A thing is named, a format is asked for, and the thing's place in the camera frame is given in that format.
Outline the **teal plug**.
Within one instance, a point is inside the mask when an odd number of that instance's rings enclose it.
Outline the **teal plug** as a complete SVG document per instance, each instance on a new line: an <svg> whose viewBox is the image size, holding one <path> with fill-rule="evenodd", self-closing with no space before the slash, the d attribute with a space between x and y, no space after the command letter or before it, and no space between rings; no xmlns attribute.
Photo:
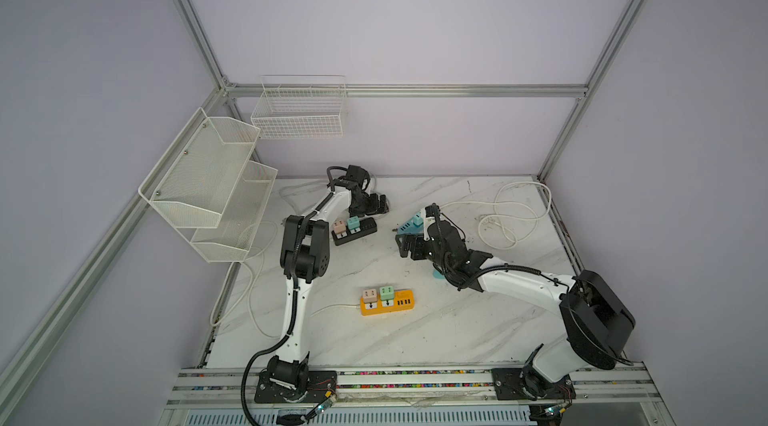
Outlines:
<svg viewBox="0 0 768 426"><path fill-rule="evenodd" d="M353 216L347 220L347 229L351 233L356 233L360 230L360 218Z"/></svg>

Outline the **black power strip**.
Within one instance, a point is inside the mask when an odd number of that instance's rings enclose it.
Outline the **black power strip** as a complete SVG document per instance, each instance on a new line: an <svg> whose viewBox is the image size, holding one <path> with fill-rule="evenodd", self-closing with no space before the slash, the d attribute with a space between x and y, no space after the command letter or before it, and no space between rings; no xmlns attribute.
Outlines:
<svg viewBox="0 0 768 426"><path fill-rule="evenodd" d="M346 236L337 236L333 232L333 226L331 230L331 238L336 246L341 246L344 244L348 244L352 241L356 241L358 239L364 238L366 236L372 235L377 232L377 223L374 218L366 217L366 218L360 218L360 230L356 233L351 233L347 229L347 235Z"/></svg>

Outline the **pink plug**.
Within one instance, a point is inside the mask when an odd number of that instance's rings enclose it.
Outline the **pink plug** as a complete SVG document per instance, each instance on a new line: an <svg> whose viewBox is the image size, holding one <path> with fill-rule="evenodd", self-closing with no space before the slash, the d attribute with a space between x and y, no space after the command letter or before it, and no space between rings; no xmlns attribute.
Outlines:
<svg viewBox="0 0 768 426"><path fill-rule="evenodd" d="M362 292L361 299L364 304L374 304L378 301L378 290L376 288L365 289Z"/></svg>
<svg viewBox="0 0 768 426"><path fill-rule="evenodd" d="M346 236L347 235L347 223L345 220L338 220L333 223L333 232L337 236Z"/></svg>

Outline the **orange power strip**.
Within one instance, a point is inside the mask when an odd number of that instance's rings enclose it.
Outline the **orange power strip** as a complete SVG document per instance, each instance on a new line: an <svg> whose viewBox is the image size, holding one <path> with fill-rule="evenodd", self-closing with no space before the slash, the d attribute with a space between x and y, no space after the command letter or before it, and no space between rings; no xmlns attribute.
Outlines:
<svg viewBox="0 0 768 426"><path fill-rule="evenodd" d="M410 311L415 308L415 305L416 301L412 290L395 290L394 297L389 300L378 299L376 302L369 303L363 299L360 300L363 317Z"/></svg>

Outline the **green plug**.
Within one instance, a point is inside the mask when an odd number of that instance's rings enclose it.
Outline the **green plug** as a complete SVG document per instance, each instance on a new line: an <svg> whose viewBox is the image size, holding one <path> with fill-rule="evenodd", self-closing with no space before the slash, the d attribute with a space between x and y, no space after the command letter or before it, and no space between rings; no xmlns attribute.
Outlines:
<svg viewBox="0 0 768 426"><path fill-rule="evenodd" d="M392 301L395 298L395 289L393 286L382 286L379 288L379 298L382 302Z"/></svg>

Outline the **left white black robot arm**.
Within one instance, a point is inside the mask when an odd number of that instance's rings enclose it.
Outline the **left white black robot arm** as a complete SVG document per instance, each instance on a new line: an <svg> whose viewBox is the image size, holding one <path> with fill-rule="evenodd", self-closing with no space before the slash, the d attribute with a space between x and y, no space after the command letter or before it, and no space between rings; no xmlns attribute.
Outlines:
<svg viewBox="0 0 768 426"><path fill-rule="evenodd" d="M309 352L302 346L311 288L328 270L331 246L377 232L375 217L389 211L384 195L370 192L372 176L360 166L330 166L328 191L316 206L284 223L279 258L287 297L281 336L263 355L269 358L263 389L276 386L301 395L309 383Z"/></svg>

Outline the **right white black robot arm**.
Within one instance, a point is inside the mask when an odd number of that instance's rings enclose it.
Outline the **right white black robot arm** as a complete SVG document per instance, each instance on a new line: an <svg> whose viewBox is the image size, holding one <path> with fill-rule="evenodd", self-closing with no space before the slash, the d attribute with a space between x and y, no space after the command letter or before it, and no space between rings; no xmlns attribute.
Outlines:
<svg viewBox="0 0 768 426"><path fill-rule="evenodd" d="M584 367L630 363L622 353L636 320L598 273L558 275L470 249L463 231L435 204L397 228L395 242L401 257L430 262L457 291L512 297L561 319L559 335L535 348L519 371L524 396L543 398Z"/></svg>

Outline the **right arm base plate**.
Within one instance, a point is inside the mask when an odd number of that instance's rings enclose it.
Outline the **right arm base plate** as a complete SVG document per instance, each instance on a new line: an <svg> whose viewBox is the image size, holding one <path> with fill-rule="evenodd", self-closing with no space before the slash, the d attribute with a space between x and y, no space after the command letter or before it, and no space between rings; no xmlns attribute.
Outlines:
<svg viewBox="0 0 768 426"><path fill-rule="evenodd" d="M564 400L575 397L570 377L566 375L556 383L550 383L531 368L494 368L491 370L492 385L498 400Z"/></svg>

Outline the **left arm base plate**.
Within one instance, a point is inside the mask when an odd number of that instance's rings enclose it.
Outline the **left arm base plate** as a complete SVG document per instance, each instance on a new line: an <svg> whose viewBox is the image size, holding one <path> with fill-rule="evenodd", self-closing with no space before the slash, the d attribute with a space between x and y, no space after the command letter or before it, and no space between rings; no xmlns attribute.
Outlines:
<svg viewBox="0 0 768 426"><path fill-rule="evenodd" d="M252 400L256 404L319 403L329 392L336 391L337 380L336 371L311 370L304 385L294 386L262 371Z"/></svg>

